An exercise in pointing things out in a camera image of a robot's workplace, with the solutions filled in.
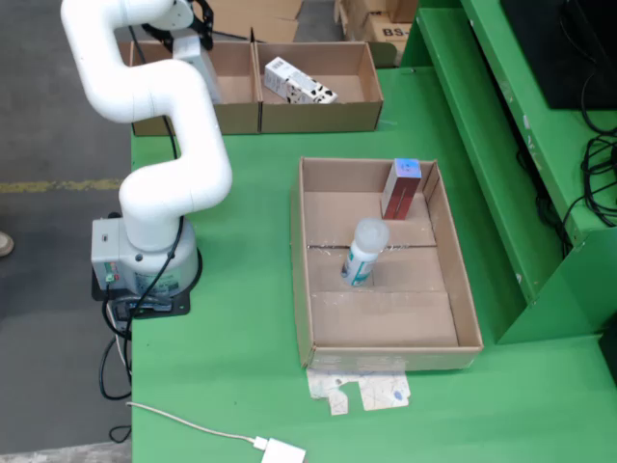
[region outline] white bottle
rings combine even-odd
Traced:
[[[356,227],[347,260],[340,275],[351,286],[362,286],[389,240],[389,228],[381,219],[362,219]]]

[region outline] black monitor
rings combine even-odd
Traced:
[[[617,108],[616,0],[501,0],[549,107]]]

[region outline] concrete floor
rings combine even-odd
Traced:
[[[119,210],[129,128],[86,101],[60,3],[0,2],[0,230],[16,243],[0,259],[0,455],[104,442],[130,417],[98,392],[111,335],[90,297],[91,222]],[[306,0],[299,21],[296,41],[342,40],[333,0]]]

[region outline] shoe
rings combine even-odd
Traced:
[[[15,243],[6,233],[0,231],[0,258],[8,256],[13,250]]]

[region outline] green table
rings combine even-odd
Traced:
[[[594,337],[496,346],[492,307],[520,306],[496,227],[435,71],[379,72],[379,130],[226,137],[234,184],[193,214],[204,268],[187,316],[134,324],[135,401],[216,429],[275,437],[311,462],[617,461],[617,389]],[[166,138],[133,138],[133,166],[169,159]],[[437,158],[486,351],[465,371],[410,373],[407,408],[331,417],[312,400],[293,316],[289,189],[300,156]],[[250,445],[133,412],[136,463],[259,462]]]

